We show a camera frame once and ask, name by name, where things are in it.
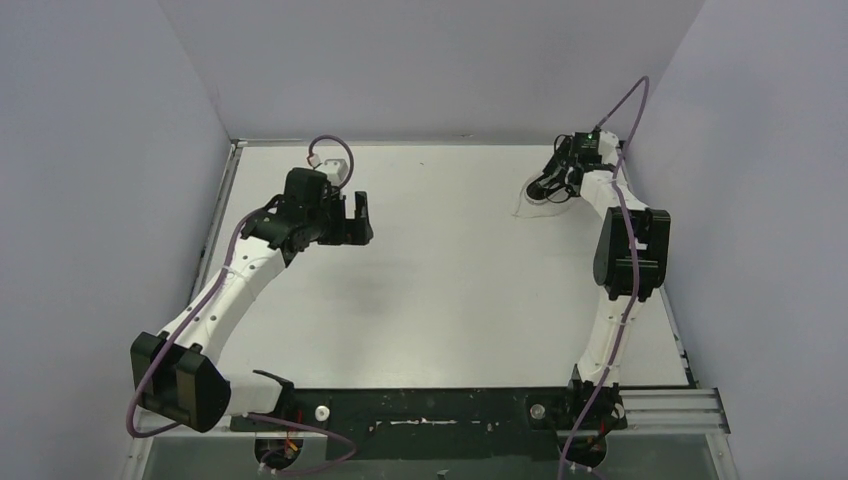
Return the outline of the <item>black white canvas sneaker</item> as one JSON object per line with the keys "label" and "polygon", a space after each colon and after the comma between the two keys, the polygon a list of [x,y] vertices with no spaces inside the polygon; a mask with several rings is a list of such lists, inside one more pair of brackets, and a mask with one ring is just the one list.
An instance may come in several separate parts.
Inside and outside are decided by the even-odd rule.
{"label": "black white canvas sneaker", "polygon": [[573,188],[562,178],[539,176],[531,179],[523,188],[525,199],[534,205],[562,205],[576,197]]}

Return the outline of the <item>white shoelace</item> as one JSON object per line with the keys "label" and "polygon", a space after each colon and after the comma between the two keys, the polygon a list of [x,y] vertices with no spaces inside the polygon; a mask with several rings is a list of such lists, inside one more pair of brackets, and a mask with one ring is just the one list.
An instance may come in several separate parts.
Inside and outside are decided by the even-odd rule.
{"label": "white shoelace", "polygon": [[532,200],[520,196],[515,203],[511,216],[517,219],[541,219],[556,217],[569,208],[568,203],[554,203],[548,200]]}

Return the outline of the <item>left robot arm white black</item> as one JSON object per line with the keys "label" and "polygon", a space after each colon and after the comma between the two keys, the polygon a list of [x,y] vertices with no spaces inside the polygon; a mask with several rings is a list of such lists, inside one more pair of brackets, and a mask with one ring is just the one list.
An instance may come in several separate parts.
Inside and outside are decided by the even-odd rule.
{"label": "left robot arm white black", "polygon": [[284,190],[251,211],[234,228],[224,261],[186,310],[159,333],[142,332],[130,359],[135,392],[126,426],[137,408],[158,414],[170,427],[211,430],[225,416],[256,413],[281,427],[295,416],[289,381],[261,370],[224,373],[220,356],[239,322],[261,292],[310,245],[364,246],[373,237],[368,199],[354,194],[354,215],[346,215],[343,188],[352,169],[343,159],[288,172]]}

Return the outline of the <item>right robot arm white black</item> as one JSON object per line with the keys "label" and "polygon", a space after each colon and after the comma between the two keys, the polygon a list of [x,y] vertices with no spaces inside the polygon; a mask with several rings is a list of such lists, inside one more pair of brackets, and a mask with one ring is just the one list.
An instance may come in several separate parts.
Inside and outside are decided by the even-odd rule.
{"label": "right robot arm white black", "polygon": [[640,200],[622,172],[622,142],[594,130],[559,136],[543,176],[530,189],[588,203],[602,221],[592,261],[600,289],[596,317],[575,365],[562,411],[578,427],[607,427],[622,417],[620,370],[643,304],[664,283],[671,218]]}

